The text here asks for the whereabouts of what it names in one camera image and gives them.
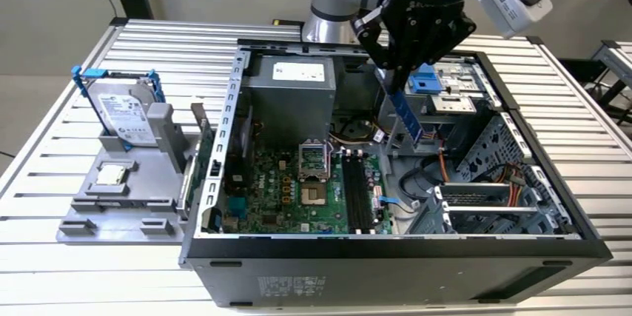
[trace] aluminum table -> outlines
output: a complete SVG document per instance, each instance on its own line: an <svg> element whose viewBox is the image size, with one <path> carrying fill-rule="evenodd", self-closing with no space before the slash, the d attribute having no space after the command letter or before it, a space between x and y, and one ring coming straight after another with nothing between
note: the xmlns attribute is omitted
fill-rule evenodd
<svg viewBox="0 0 632 316"><path fill-rule="evenodd" d="M237 38L297 41L300 35L292 26L130 20L106 29L82 66L156 69L173 120L194 132L189 103L202 98L217 120ZM538 43L470 36L457 49L488 54L606 240L614 259L605 265L514 306L217 309L194 272L178 268L178 246L54 242L100 149L97 117L69 83L0 178L0 315L632 315L632 143Z"/></svg>

